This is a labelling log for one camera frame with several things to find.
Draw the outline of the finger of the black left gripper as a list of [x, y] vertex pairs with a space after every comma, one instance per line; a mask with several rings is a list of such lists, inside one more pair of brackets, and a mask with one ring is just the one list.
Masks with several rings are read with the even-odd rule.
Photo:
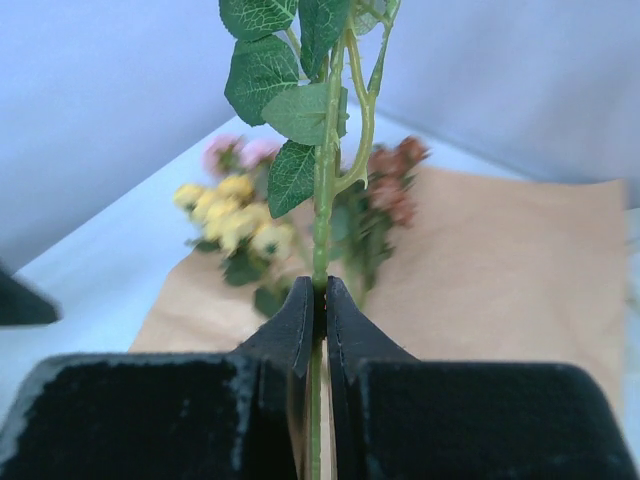
[[1, 262], [1, 326], [33, 327], [61, 319], [58, 306]]

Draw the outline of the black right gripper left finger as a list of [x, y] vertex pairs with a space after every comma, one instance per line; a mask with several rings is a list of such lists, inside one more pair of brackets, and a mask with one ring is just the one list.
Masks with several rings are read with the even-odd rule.
[[68, 354], [22, 383], [5, 479], [307, 479], [314, 291], [229, 352]]

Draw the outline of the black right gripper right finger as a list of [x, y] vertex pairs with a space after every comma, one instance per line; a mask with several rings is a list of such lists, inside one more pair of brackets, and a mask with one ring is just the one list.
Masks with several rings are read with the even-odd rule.
[[635, 479], [595, 380], [568, 363], [422, 361], [327, 289], [336, 479]]

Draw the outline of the green and peach wrapping paper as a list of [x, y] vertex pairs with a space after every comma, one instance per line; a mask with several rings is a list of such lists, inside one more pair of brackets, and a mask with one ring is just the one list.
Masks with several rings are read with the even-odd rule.
[[365, 314], [427, 360], [559, 361], [624, 410], [626, 186], [422, 168]]

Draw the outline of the yellow rose stem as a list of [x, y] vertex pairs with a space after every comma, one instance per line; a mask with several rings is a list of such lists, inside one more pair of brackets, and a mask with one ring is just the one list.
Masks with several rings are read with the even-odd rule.
[[271, 216], [251, 174], [230, 175], [217, 186], [183, 184], [172, 201], [198, 231], [193, 249], [219, 258], [226, 285], [252, 288], [253, 307], [266, 318], [283, 306], [294, 264], [312, 266], [301, 229], [290, 216]]

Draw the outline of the artificial flower bouquet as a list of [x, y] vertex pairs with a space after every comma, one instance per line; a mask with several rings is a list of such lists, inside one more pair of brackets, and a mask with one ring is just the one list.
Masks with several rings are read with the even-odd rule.
[[393, 148], [376, 145], [368, 159], [368, 183], [354, 183], [334, 200], [330, 258], [341, 262], [345, 284], [360, 308], [376, 286], [379, 268], [394, 254], [390, 232], [412, 226], [414, 168], [429, 155], [429, 147], [415, 136]]

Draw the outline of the peach pink rose stem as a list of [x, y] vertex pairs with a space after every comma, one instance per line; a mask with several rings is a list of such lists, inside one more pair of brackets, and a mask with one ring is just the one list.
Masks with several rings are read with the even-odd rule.
[[368, 182], [375, 108], [398, 1], [222, 1], [234, 37], [224, 95], [248, 125], [286, 142], [268, 174], [267, 203], [280, 218], [314, 207], [313, 304], [293, 376], [301, 408], [287, 407], [301, 479], [321, 476], [322, 344], [328, 313], [330, 217], [335, 197]]

